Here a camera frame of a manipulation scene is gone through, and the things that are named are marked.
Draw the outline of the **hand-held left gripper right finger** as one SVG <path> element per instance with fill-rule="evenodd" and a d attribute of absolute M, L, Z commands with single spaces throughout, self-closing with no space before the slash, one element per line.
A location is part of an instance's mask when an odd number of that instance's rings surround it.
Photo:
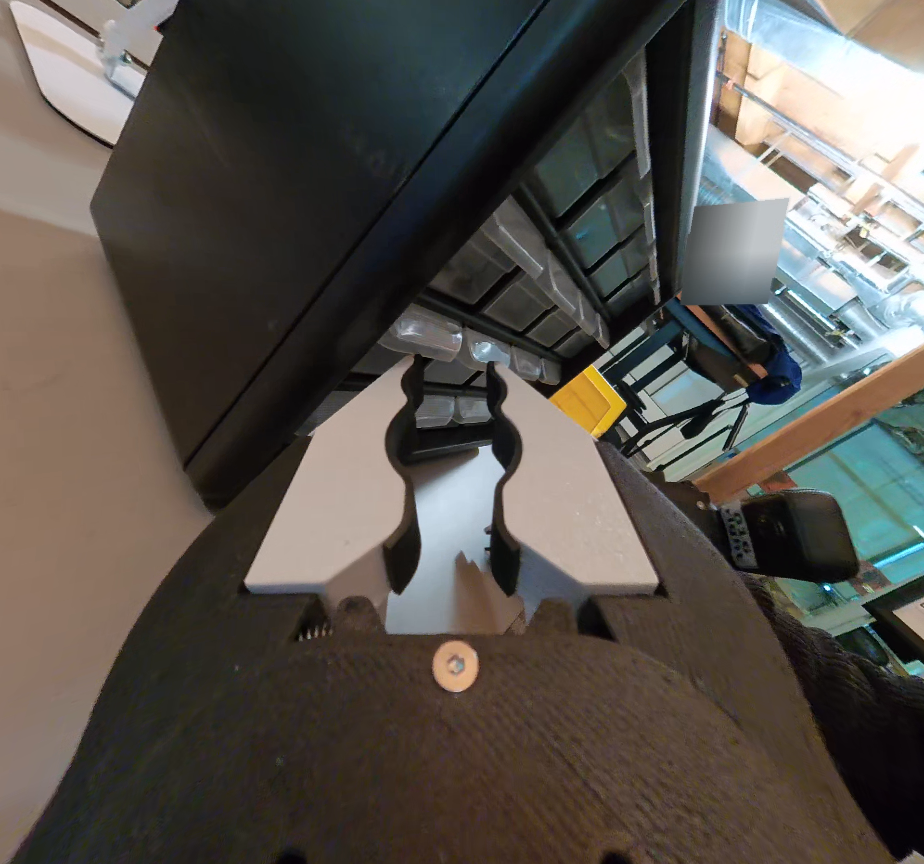
<path fill-rule="evenodd" d="M 660 579 L 590 433 L 503 364 L 487 370 L 493 494 L 490 569 L 524 616 L 593 597 L 653 596 Z"/>

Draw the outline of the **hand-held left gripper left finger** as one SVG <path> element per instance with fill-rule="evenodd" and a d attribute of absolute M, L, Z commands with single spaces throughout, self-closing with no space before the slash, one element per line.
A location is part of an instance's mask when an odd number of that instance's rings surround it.
<path fill-rule="evenodd" d="M 364 597 L 384 611 L 421 556 L 413 481 L 425 362 L 407 356 L 326 419 L 273 517 L 244 585 L 255 595 L 313 594 L 330 610 Z"/>

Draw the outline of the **large yellow plastic bin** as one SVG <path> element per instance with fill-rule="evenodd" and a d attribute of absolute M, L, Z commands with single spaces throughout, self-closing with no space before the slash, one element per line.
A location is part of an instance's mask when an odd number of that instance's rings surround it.
<path fill-rule="evenodd" d="M 593 365 L 578 373 L 549 400 L 596 440 L 628 410 L 627 401 Z"/>

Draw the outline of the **black drawer cabinet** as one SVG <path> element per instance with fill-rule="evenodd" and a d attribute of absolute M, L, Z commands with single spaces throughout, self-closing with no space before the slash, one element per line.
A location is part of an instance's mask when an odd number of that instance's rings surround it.
<path fill-rule="evenodd" d="M 679 292 L 722 0 L 180 0 L 91 205 L 179 462 L 230 503 L 644 50 Z"/>

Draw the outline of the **grey desk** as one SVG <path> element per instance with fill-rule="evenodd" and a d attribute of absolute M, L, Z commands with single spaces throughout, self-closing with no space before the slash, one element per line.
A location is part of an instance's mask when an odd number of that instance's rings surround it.
<path fill-rule="evenodd" d="M 243 592 L 297 446 L 209 528 L 90 219 L 109 152 L 40 102 L 2 0 L 2 862 L 526 862 L 499 786 L 375 787 L 384 836 L 298 821 L 355 787 L 295 725 L 385 696 L 423 641 L 296 642 L 303 596 Z"/>

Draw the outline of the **wooden beam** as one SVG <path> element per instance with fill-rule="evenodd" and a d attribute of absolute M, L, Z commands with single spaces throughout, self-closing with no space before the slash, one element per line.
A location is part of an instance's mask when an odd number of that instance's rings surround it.
<path fill-rule="evenodd" d="M 693 479 L 714 503 L 787 469 L 914 395 L 923 386 L 923 348 L 916 348 L 846 388 L 734 458 Z"/>

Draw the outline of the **blue jacket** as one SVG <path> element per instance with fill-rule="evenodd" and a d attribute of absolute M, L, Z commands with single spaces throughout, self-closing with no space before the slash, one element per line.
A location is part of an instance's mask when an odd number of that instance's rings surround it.
<path fill-rule="evenodd" d="M 769 356 L 760 366 L 767 375 L 746 389 L 750 403 L 765 407 L 779 406 L 795 396 L 802 386 L 802 369 L 792 357 L 788 345 L 757 305 L 738 305 L 736 310 L 770 345 Z"/>

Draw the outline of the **group of small cabinet drawers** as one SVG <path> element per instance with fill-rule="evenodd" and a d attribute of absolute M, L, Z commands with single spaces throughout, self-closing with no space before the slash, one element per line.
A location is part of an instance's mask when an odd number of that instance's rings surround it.
<path fill-rule="evenodd" d="M 418 426 L 490 421 L 491 362 L 555 391 L 659 299 L 649 73 L 634 54 L 344 379 L 357 393 L 425 362 Z"/>

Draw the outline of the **white poster stand base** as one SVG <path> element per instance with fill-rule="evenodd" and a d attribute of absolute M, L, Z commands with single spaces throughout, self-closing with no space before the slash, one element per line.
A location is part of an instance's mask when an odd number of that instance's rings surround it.
<path fill-rule="evenodd" d="M 114 147 L 147 72 L 124 60 L 109 77 L 95 40 L 29 3 L 8 6 L 45 101 L 92 139 Z"/>

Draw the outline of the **silver ventilation duct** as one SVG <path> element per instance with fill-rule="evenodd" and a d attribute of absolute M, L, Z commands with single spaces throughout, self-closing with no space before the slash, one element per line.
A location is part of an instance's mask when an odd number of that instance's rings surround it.
<path fill-rule="evenodd" d="M 712 123 L 756 155 L 780 114 L 852 160 L 863 157 L 862 93 L 875 53 L 820 0 L 724 0 Z"/>

